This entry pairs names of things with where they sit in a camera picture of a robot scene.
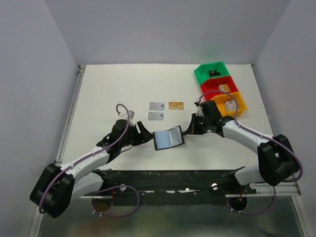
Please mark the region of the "white box in yellow bin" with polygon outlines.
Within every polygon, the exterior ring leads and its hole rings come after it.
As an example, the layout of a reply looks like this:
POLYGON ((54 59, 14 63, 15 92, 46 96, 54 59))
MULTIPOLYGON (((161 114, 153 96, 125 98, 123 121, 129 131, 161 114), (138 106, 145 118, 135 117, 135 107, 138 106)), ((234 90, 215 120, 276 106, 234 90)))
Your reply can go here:
POLYGON ((235 100, 229 100, 224 103, 227 112, 233 112, 239 109, 239 105, 235 100))

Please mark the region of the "yellow plastic bin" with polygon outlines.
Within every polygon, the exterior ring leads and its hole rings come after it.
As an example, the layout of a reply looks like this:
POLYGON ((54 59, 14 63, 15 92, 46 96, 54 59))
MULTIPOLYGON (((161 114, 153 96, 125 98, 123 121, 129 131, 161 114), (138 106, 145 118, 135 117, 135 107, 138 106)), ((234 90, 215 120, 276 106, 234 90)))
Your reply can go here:
MULTIPOLYGON (((231 95, 236 99, 238 103, 237 116, 240 116, 244 111, 247 110, 247 105, 245 104, 240 92, 232 92, 231 95)), ((210 95, 206 95, 205 99, 215 101, 223 117, 235 116, 237 105, 231 96, 223 93, 218 95, 215 95, 215 93, 211 93, 210 95)))

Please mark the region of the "aluminium extrusion rail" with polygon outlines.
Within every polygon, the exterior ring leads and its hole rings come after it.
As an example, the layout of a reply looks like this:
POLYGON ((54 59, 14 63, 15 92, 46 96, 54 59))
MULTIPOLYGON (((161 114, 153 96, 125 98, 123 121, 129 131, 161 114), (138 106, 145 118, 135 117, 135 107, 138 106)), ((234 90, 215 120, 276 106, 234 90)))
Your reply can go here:
POLYGON ((85 70, 86 70, 86 64, 83 64, 83 65, 78 65, 77 68, 78 68, 78 72, 77 72, 77 75, 75 77, 75 84, 74 84, 74 87, 73 89, 71 90, 71 96, 70 96, 70 101, 67 105, 67 110, 66 110, 66 117, 64 119, 64 123, 63 123, 63 130, 62 130, 62 133, 61 133, 61 137, 59 139, 59 143, 58 143, 58 146, 57 146, 57 151, 56 151, 56 154, 54 156, 53 159, 51 159, 47 165, 49 166, 50 164, 56 164, 56 163, 61 163, 62 161, 62 153, 63 153, 63 149, 64 149, 64 143, 66 141, 66 137, 68 135, 68 130, 69 130, 69 126, 72 122, 72 117, 73 117, 73 110, 74 108, 76 107, 75 104, 77 102, 77 99, 78 99, 78 93, 80 91, 80 87, 81 87, 81 83, 82 83, 82 78, 84 76, 84 73, 85 73, 85 70))

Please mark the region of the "black part in green bin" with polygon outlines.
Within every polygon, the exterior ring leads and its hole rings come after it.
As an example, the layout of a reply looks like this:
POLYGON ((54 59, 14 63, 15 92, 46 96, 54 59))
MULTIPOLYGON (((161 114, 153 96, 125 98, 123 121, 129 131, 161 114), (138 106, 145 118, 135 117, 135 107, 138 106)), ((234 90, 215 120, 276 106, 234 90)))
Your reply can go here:
POLYGON ((221 75, 221 73, 218 72, 218 71, 216 71, 216 70, 214 70, 214 71, 208 71, 208 76, 209 76, 210 78, 219 77, 220 75, 221 75))

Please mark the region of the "red plastic bin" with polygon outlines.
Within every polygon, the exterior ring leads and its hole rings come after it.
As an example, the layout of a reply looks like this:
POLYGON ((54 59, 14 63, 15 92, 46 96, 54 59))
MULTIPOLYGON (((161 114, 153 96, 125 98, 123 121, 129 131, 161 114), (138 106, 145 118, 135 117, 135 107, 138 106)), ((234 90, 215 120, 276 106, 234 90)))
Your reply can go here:
POLYGON ((205 95, 206 100, 211 100, 214 96, 221 94, 220 92, 218 92, 219 91, 218 86, 220 84, 228 84, 231 90, 230 93, 238 92, 238 88, 236 87, 231 76, 208 79, 206 82, 204 82, 200 86, 203 94, 206 94, 207 92, 212 91, 205 95))

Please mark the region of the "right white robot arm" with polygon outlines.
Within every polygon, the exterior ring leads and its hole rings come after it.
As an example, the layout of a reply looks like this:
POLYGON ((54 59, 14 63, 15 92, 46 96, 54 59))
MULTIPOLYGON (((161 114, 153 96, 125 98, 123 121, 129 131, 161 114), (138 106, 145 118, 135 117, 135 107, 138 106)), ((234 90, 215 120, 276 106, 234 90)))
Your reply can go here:
POLYGON ((223 117, 212 100, 196 103, 196 106, 197 112, 192 114, 190 125, 183 135, 204 135, 212 132, 238 142, 258 156, 257 165, 234 171, 234 179, 239 185, 267 183, 276 186, 287 182, 290 176, 301 170, 289 140, 284 135, 260 134, 237 123, 231 116, 223 117))

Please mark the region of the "gold credit card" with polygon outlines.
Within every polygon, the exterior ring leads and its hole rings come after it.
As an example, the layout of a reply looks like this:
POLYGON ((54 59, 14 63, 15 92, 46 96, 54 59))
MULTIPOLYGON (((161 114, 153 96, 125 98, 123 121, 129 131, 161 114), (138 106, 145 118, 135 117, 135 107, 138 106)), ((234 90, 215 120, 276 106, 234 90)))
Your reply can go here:
POLYGON ((170 110, 184 110, 183 102, 169 102, 168 107, 170 110))

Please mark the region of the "white box in red bin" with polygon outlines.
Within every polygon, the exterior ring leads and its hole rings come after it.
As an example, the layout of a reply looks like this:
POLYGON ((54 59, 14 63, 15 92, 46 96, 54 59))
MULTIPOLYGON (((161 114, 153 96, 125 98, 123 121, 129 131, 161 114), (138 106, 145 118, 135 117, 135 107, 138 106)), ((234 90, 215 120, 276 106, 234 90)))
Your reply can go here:
POLYGON ((227 93, 231 92, 230 87, 229 87, 228 84, 220 84, 220 85, 218 86, 218 89, 219 89, 220 91, 227 92, 227 93))

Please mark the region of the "silver grey credit card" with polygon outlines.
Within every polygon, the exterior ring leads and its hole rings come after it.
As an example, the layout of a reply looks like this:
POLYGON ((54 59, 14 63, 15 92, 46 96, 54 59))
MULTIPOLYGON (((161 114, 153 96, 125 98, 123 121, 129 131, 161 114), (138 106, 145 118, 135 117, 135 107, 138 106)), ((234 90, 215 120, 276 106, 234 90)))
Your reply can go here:
POLYGON ((150 102, 151 111, 164 111, 165 104, 161 102, 150 102))

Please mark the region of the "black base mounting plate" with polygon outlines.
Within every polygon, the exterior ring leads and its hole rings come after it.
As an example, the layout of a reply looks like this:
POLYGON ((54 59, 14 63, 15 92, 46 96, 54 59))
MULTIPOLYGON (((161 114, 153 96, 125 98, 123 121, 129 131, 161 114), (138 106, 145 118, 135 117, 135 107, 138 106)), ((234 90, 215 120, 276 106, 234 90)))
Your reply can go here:
POLYGON ((94 170, 105 192, 98 194, 116 206, 224 205, 226 196, 252 195, 249 185, 233 179, 233 170, 94 170))

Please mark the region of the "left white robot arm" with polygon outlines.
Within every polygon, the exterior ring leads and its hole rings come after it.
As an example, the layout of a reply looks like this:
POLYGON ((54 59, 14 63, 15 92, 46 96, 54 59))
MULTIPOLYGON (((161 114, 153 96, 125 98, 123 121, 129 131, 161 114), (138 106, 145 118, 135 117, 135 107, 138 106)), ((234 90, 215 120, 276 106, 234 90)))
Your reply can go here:
POLYGON ((39 207, 40 213, 52 218, 59 217, 71 201, 88 193, 97 192, 103 178, 96 171, 118 157, 126 146, 139 146, 153 139, 142 122, 131 124, 119 119, 112 131, 99 141, 87 154, 57 166, 46 166, 30 194, 30 200, 39 207))

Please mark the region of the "green plastic bin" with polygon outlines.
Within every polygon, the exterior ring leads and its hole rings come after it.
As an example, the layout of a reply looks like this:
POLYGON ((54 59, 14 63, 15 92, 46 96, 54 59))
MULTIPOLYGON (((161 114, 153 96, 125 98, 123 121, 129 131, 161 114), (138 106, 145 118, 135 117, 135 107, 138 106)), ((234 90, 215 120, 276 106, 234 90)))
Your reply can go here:
POLYGON ((224 61, 201 64, 194 70, 194 74, 199 85, 202 85, 208 79, 230 75, 224 61))

